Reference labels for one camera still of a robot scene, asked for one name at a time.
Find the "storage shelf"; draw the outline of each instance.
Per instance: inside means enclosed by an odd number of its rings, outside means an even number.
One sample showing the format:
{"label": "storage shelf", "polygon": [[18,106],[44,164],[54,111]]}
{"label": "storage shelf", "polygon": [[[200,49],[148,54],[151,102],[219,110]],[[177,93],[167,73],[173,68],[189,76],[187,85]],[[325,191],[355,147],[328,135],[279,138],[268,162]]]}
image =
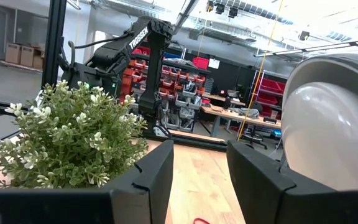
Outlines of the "storage shelf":
{"label": "storage shelf", "polygon": [[273,92],[273,91],[264,90],[262,88],[259,91],[261,93],[267,93],[267,94],[270,94],[270,95],[283,96],[283,93],[276,93],[276,92]]}
{"label": "storage shelf", "polygon": [[281,106],[278,106],[278,105],[271,105],[270,103],[264,103],[264,102],[260,102],[260,101],[256,101],[256,102],[260,103],[261,105],[269,106],[269,107],[271,107],[273,109],[276,109],[276,110],[280,110],[280,111],[282,110]]}
{"label": "storage shelf", "polygon": [[[149,60],[150,57],[148,55],[132,54],[131,58],[132,59]],[[189,65],[182,65],[180,63],[171,62],[169,60],[163,60],[162,64],[167,65],[167,66],[171,66],[171,67],[175,67],[175,68],[185,69],[187,72],[196,72],[196,73],[200,73],[200,74],[203,74],[203,75],[209,75],[211,73],[208,70],[199,69],[199,68],[192,67],[192,66],[189,66]]]}

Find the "ceiling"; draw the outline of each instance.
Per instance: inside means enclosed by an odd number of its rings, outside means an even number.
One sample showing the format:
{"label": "ceiling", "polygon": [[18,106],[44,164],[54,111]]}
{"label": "ceiling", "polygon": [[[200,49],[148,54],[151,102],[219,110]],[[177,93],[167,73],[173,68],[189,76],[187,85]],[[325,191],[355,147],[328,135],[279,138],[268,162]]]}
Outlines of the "ceiling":
{"label": "ceiling", "polygon": [[[170,21],[178,28],[195,31],[198,35],[226,41],[243,47],[277,52],[297,48],[317,47],[358,40],[358,1],[343,0],[214,0],[225,5],[221,15],[206,12],[207,0],[93,0],[99,7],[109,7],[130,16],[153,16]],[[238,8],[238,16],[228,18],[230,7]],[[307,40],[298,38],[308,31]],[[358,51],[349,47],[332,52]],[[289,60],[326,54],[328,51],[290,54]]]}

